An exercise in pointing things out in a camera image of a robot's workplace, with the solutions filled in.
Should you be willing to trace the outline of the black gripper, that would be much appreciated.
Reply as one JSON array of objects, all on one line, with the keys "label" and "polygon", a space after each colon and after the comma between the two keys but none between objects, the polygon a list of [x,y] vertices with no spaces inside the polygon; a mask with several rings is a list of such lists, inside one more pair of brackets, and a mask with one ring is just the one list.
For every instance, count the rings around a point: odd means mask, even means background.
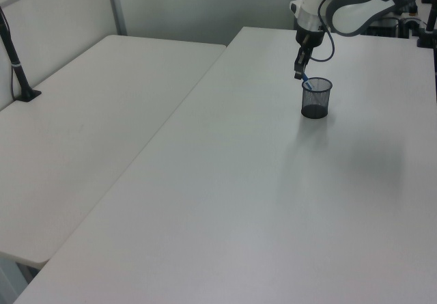
[{"label": "black gripper", "polygon": [[311,60],[313,49],[323,42],[324,31],[309,31],[300,25],[297,25],[296,30],[296,41],[301,47],[294,61],[294,78],[302,80],[305,68]]}]

